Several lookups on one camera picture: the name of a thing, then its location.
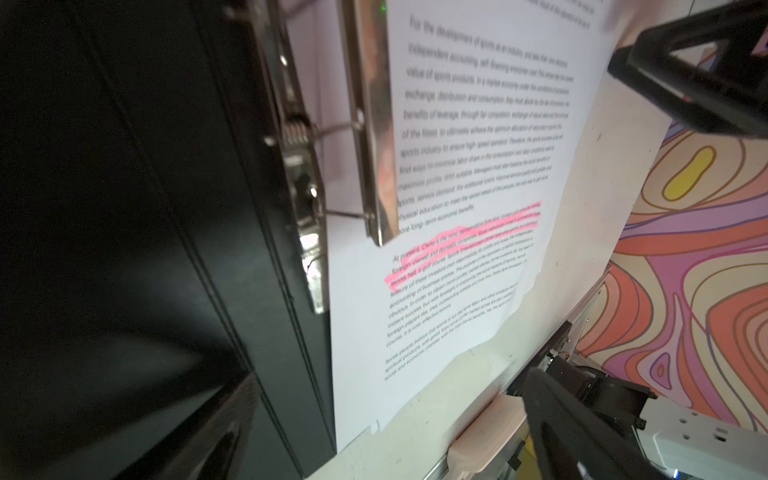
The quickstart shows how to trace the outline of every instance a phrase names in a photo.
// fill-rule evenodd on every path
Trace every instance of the colorful patterned fabric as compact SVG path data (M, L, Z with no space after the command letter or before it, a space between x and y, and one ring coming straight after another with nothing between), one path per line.
M622 379L768 426L768 142L673 124L578 350Z

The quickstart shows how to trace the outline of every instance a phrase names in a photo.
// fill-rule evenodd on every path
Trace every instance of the white paper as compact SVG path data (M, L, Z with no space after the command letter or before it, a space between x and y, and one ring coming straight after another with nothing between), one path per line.
M328 219L339 451L369 425L385 428L533 287L612 51L607 4L389 0L382 9L401 234L377 248L362 222ZM336 160L354 164L352 155Z

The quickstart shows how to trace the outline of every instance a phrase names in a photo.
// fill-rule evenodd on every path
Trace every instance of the table surface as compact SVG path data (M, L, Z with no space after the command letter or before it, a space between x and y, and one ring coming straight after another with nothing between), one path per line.
M713 2L697 0L702 7ZM692 0L625 2L620 43L688 15ZM419 480L451 442L518 374L600 277L645 181L670 118L608 74L601 79L576 151L544 266L520 309L496 336L456 357L375 434L365 431L310 480ZM521 331L535 316L541 328Z

